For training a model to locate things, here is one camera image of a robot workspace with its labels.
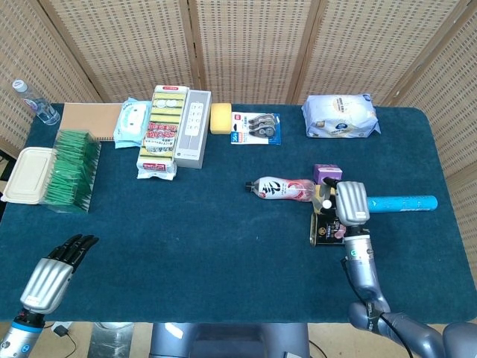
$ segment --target woven panel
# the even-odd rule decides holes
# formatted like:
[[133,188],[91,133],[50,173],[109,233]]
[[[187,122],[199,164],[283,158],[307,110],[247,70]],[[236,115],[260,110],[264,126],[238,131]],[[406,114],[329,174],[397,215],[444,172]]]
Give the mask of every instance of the woven panel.
[[110,101],[149,99],[157,84],[192,86],[179,3],[49,1]]
[[455,190],[451,198],[477,287],[477,180]]
[[477,160],[476,23],[474,13],[399,103],[426,112],[447,177]]
[[285,103],[311,0],[198,0],[214,101]]
[[310,94],[363,93],[381,104],[456,0],[330,0],[298,101]]
[[0,138],[18,155],[33,117],[11,88],[23,78],[50,101],[97,101],[29,0],[3,1],[0,11]]

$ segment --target blue cylinder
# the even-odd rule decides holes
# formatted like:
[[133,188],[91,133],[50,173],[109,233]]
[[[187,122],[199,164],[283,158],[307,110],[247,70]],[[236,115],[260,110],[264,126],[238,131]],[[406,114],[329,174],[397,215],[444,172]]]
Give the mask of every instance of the blue cylinder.
[[367,198],[370,213],[397,213],[399,211],[432,211],[437,199],[423,196],[370,196]]

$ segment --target blue table cloth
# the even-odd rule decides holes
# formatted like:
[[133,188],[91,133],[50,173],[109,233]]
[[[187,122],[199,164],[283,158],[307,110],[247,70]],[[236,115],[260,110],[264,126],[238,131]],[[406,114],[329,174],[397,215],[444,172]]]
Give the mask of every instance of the blue table cloth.
[[[266,201],[245,181],[312,179],[334,163],[367,194],[435,195],[431,213],[374,214],[368,222],[382,291],[394,311],[426,322],[470,319],[477,296],[425,115],[376,109],[382,135],[309,139],[301,109],[279,113],[282,145],[231,145],[209,135],[202,169],[174,181],[136,179],[138,148],[103,142],[88,215],[8,204],[0,224],[0,319],[9,320],[40,257],[76,233],[87,254],[51,320],[343,322],[356,300],[342,247],[309,244],[310,203]],[[29,146],[52,146],[58,126],[34,121]]]

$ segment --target sponge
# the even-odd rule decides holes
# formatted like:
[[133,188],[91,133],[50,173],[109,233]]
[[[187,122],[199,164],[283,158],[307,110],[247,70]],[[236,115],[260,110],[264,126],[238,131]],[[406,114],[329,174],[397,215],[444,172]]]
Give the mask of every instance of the sponge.
[[210,133],[230,134],[232,131],[232,104],[212,103],[210,109]]

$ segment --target notebook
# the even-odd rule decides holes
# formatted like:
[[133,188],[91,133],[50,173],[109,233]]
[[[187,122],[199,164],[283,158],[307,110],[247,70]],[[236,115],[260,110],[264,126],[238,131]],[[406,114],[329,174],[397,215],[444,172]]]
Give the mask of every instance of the notebook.
[[121,103],[65,103],[60,129],[87,130],[99,140],[113,141]]

